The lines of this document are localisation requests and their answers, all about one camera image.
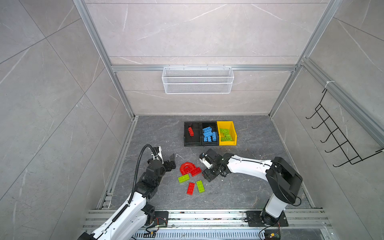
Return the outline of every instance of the black metal hook rack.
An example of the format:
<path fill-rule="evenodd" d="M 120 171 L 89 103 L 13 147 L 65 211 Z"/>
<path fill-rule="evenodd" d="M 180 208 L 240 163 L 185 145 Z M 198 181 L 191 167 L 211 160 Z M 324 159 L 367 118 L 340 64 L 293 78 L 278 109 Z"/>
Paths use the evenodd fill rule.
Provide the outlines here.
<path fill-rule="evenodd" d="M 342 130 L 339 128 L 339 126 L 336 124 L 336 122 L 333 120 L 333 118 L 328 114 L 327 110 L 325 110 L 325 108 L 322 106 L 321 102 L 323 101 L 323 98 L 324 98 L 326 92 L 327 92 L 327 89 L 324 89 L 324 90 L 322 91 L 322 93 L 324 93 L 324 94 L 323 94 L 323 97 L 322 97 L 321 100 L 320 100 L 320 103 L 315 107 L 315 110 L 316 110 L 315 113 L 314 113 L 311 117 L 309 117 L 309 118 L 305 117 L 305 118 L 306 118 L 306 119 L 311 119 L 315 114 L 319 115 L 319 117 L 321 118 L 322 122 L 319 124 L 319 126 L 317 126 L 317 127 L 312 127 L 312 128 L 313 128 L 313 129 L 316 129 L 316 128 L 320 127 L 320 126 L 324 123 L 325 126 L 328 128 L 328 130 L 329 130 L 329 132 L 330 132 L 330 134 L 328 135 L 327 139 L 326 139 L 324 142 L 320 140 L 320 142 L 325 143 L 325 142 L 330 138 L 330 136 L 332 136 L 332 137 L 335 139 L 336 143 L 338 144 L 338 146 L 337 146 L 336 148 L 334 148 L 334 149 L 332 149 L 332 150 L 330 150 L 330 151 L 325 151 L 325 152 L 333 152 L 333 151 L 335 151 L 336 149 L 340 148 L 340 149 L 342 150 L 342 152 L 344 153 L 345 157 L 348 159 L 348 161 L 346 161 L 346 162 L 344 162 L 344 163 L 342 163 L 342 164 L 340 164 L 340 165 L 338 165 L 338 166 L 335 166 L 334 164 L 333 164 L 333 166 L 334 166 L 334 167 L 340 167 L 340 166 L 346 164 L 347 162 L 349 162 L 350 164 L 353 165 L 353 164 L 356 164 L 356 163 L 358 163 L 358 162 L 364 161 L 364 160 L 366 160 L 366 159 L 368 159 L 368 158 L 370 158 L 370 157 L 372 157 L 372 156 L 375 156 L 376 154 L 381 153 L 381 152 L 384 150 L 384 148 L 383 148 L 383 149 L 380 149 L 380 150 L 378 150 L 378 151 L 376 151 L 374 154 L 372 154 L 372 155 L 370 155 L 370 156 L 368 156 L 368 157 L 366 157 L 366 158 L 362 158 L 362 157 L 360 156 L 360 154 L 356 151 L 356 149 L 353 147 L 353 145 L 350 143 L 350 141 L 349 141 L 349 140 L 347 139 L 347 137 L 344 135 L 344 133 L 343 133 Z M 319 110 L 320 110 L 320 109 L 323 109 L 323 110 L 325 111 L 325 113 L 328 115 L 328 117 L 326 117 L 325 119 L 323 119 L 323 117 L 319 114 Z M 328 126 L 327 123 L 325 122 L 328 118 L 331 119 L 331 120 L 333 121 L 333 123 L 335 124 L 335 126 L 336 126 L 336 129 L 334 129 L 333 131 L 331 131 L 331 129 L 329 128 L 329 126 Z M 333 133 L 334 133 L 336 130 L 339 130 L 339 131 L 341 132 L 341 134 L 343 135 L 343 137 L 346 139 L 345 142 L 343 142 L 343 143 L 341 143 L 341 144 L 339 143 L 339 141 L 338 141 L 338 140 L 336 139 L 336 137 L 333 135 Z M 354 157 L 354 158 L 352 158 L 352 159 L 349 159 L 349 157 L 347 156 L 347 154 L 344 152 L 344 149 L 341 147 L 342 145 L 344 145 L 344 144 L 346 144 L 346 143 L 348 143 L 348 144 L 352 147 L 353 151 L 355 151 L 355 153 L 357 154 L 356 157 Z M 360 160 L 357 161 L 357 162 L 353 162 L 353 163 L 352 163 L 351 161 L 352 161 L 353 159 L 356 159 L 356 158 L 360 158 Z"/>

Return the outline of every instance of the floor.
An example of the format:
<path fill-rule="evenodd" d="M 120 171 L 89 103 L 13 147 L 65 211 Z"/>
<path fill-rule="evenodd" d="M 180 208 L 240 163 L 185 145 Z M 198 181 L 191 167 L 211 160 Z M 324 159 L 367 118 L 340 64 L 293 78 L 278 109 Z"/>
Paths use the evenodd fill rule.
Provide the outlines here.
<path fill-rule="evenodd" d="M 141 148 L 147 143 L 161 146 L 165 160 L 173 153 L 176 155 L 176 169 L 165 174 L 155 197 L 149 201 L 156 208 L 263 208 L 272 194 L 269 183 L 245 174 L 228 174 L 225 178 L 218 176 L 210 183 L 199 174 L 191 178 L 191 182 L 202 180 L 205 192 L 200 194 L 195 189 L 193 196 L 186 194 L 190 181 L 179 183 L 177 178 L 181 176 L 180 165 L 192 162 L 202 170 L 206 168 L 199 161 L 203 147 L 184 147 L 183 127 L 186 121 L 233 121 L 238 135 L 237 146 L 210 146 L 220 154 L 231 152 L 242 157 L 263 160 L 279 156 L 289 161 L 268 116 L 140 116 L 118 177 L 111 208 L 118 208 L 131 192 L 137 158 Z M 138 176 L 145 171 L 146 160 L 150 157 L 150 151 L 145 151 Z M 299 197 L 302 204 L 297 208 L 310 208 L 302 189 Z"/>

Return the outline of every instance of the white wire basket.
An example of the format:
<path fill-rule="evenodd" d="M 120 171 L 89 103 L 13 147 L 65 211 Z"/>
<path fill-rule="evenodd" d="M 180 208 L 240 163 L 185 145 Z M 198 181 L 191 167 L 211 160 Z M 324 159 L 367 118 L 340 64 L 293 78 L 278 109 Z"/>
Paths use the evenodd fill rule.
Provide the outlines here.
<path fill-rule="evenodd" d="M 162 74 L 166 94 L 230 93 L 233 78 L 226 66 L 168 66 Z"/>

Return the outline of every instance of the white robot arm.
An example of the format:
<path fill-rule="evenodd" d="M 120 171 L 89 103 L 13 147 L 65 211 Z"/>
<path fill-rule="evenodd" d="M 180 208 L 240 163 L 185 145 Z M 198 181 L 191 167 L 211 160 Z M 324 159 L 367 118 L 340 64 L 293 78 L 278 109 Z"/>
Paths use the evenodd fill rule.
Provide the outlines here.
<path fill-rule="evenodd" d="M 260 216 L 263 223 L 275 224 L 288 204 L 294 204 L 303 178 L 283 158 L 256 160 L 234 154 L 221 156 L 212 149 L 200 154 L 200 161 L 207 166 L 203 176 L 209 182 L 224 173 L 243 173 L 268 181 L 273 194 Z"/>
<path fill-rule="evenodd" d="M 137 171 L 143 151 L 149 147 L 153 159 L 148 160 L 145 173 L 137 181 Z M 212 149 L 200 154 L 200 161 L 207 166 L 203 176 L 211 182 L 218 175 L 243 173 L 261 178 L 270 183 L 273 190 L 259 218 L 266 225 L 278 222 L 288 204 L 294 204 L 303 181 L 302 177 L 283 159 L 256 160 L 234 154 L 221 156 Z M 144 146 L 137 161 L 132 192 L 119 209 L 92 234 L 83 233 L 78 240 L 128 240 L 143 226 L 155 219 L 154 207 L 147 203 L 157 192 L 157 186 L 166 171 L 175 168 L 174 154 L 171 161 L 163 161 L 161 148 Z"/>

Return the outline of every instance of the gray marble wall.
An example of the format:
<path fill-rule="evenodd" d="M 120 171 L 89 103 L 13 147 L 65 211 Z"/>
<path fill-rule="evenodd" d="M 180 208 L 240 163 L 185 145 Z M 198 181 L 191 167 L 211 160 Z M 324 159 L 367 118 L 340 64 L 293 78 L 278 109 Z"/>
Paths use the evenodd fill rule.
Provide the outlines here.
<path fill-rule="evenodd" d="M 161 71 L 122 71 L 118 77 L 136 114 L 267 115 L 288 71 L 236 71 L 229 94 L 165 94 Z"/>
<path fill-rule="evenodd" d="M 310 58 L 360 105 L 383 123 L 383 1 L 344 0 Z M 323 207 L 340 239 L 384 239 L 384 153 L 359 162 L 347 159 L 314 113 L 323 87 L 305 69 L 298 75 L 273 120 L 316 207 Z M 380 145 L 329 94 L 323 106 L 363 158 Z M 327 120 L 334 130 L 332 122 Z M 345 138 L 340 133 L 339 142 Z M 343 150 L 356 153 L 345 144 Z"/>
<path fill-rule="evenodd" d="M 0 7 L 0 239 L 77 238 L 128 114 L 71 0 Z"/>
<path fill-rule="evenodd" d="M 327 0 L 87 0 L 112 64 L 296 64 Z M 136 114 L 268 114 L 288 72 L 235 72 L 230 94 L 167 95 L 120 72 Z"/>
<path fill-rule="evenodd" d="M 384 1 L 344 0 L 310 58 L 384 126 Z"/>
<path fill-rule="evenodd" d="M 295 64 L 327 5 L 326 0 L 86 2 L 114 64 Z"/>

